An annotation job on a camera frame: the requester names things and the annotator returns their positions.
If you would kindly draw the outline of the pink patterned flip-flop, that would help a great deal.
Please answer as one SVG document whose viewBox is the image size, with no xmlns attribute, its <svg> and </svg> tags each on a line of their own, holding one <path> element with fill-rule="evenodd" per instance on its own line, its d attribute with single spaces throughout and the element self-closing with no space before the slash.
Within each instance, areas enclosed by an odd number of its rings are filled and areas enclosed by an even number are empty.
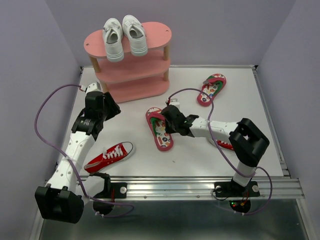
<svg viewBox="0 0 320 240">
<path fill-rule="evenodd" d="M 157 149 L 167 152 L 173 147 L 174 141 L 166 131 L 165 118 L 161 111 L 158 107 L 151 107 L 146 111 L 145 118 Z"/>
<path fill-rule="evenodd" d="M 201 91 L 197 96 L 197 102 L 203 106 L 208 107 L 211 105 L 211 100 L 221 92 L 227 84 L 226 77 L 221 73 L 210 75 L 202 84 Z"/>
</svg>

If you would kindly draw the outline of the white sneaker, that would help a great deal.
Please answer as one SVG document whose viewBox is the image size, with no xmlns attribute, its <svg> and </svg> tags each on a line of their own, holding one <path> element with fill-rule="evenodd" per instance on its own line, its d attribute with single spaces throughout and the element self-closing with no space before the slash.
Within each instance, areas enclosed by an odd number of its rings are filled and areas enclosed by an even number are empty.
<svg viewBox="0 0 320 240">
<path fill-rule="evenodd" d="M 116 18 L 109 18 L 105 22 L 102 30 L 102 39 L 107 59 L 113 63 L 122 61 L 124 59 L 122 46 L 123 29 Z"/>
<path fill-rule="evenodd" d="M 147 35 L 141 22 L 133 15 L 126 15 L 122 20 L 122 30 L 128 38 L 131 54 L 145 56 L 148 53 Z"/>
</svg>

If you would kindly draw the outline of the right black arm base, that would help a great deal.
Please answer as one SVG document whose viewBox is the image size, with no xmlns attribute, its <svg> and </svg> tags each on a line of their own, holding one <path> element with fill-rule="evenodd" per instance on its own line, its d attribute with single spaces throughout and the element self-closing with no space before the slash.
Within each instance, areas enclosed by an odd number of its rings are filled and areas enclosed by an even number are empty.
<svg viewBox="0 0 320 240">
<path fill-rule="evenodd" d="M 256 181 L 250 181 L 247 186 L 241 186 L 231 181 L 214 183 L 211 195 L 218 201 L 229 199 L 229 206 L 236 213 L 247 214 L 251 209 L 250 198 L 258 198 L 260 189 Z"/>
</svg>

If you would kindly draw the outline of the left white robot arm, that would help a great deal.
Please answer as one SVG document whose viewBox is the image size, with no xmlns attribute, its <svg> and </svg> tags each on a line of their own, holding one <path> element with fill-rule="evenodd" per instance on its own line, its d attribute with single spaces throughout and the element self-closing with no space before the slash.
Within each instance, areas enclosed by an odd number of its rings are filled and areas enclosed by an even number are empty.
<svg viewBox="0 0 320 240">
<path fill-rule="evenodd" d="M 35 200 L 43 219 L 77 223 L 84 211 L 89 195 L 76 194 L 81 185 L 80 170 L 90 149 L 95 144 L 104 122 L 118 115 L 121 110 L 109 92 L 86 91 L 85 107 L 78 114 L 62 159 L 45 186 L 35 191 Z"/>
</svg>

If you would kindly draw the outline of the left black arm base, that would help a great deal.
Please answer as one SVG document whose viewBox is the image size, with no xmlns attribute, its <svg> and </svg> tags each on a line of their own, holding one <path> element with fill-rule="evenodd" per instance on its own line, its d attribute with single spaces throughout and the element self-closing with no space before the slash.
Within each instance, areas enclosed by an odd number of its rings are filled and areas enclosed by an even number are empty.
<svg viewBox="0 0 320 240">
<path fill-rule="evenodd" d="M 116 199 L 125 199 L 127 197 L 128 186 L 126 182 L 111 182 L 110 175 L 101 172 L 90 173 L 89 176 L 94 178 L 94 180 L 102 180 L 98 182 L 99 186 L 98 184 L 94 185 L 96 189 L 101 189 L 101 191 L 93 196 L 93 198 L 99 199 L 99 201 L 94 200 L 92 203 L 92 208 L 96 216 L 102 218 L 117 218 L 128 214 L 120 213 L 119 215 L 114 215 L 111 212 L 116 205 L 105 203 L 105 201 L 102 202 L 103 199 L 107 199 L 107 202 L 111 203 L 115 203 Z"/>
</svg>

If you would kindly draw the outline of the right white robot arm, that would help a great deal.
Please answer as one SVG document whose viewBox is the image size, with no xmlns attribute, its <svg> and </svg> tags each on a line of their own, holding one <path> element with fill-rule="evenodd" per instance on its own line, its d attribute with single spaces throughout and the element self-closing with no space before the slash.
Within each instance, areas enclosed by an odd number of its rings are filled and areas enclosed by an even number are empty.
<svg viewBox="0 0 320 240">
<path fill-rule="evenodd" d="M 198 115 L 184 116 L 178 107 L 171 104 L 161 111 L 161 115 L 170 134 L 211 139 L 216 147 L 219 147 L 217 140 L 230 144 L 239 160 L 230 182 L 231 192 L 242 195 L 248 190 L 248 183 L 270 144 L 250 119 L 242 118 L 238 122 L 209 121 Z"/>
</svg>

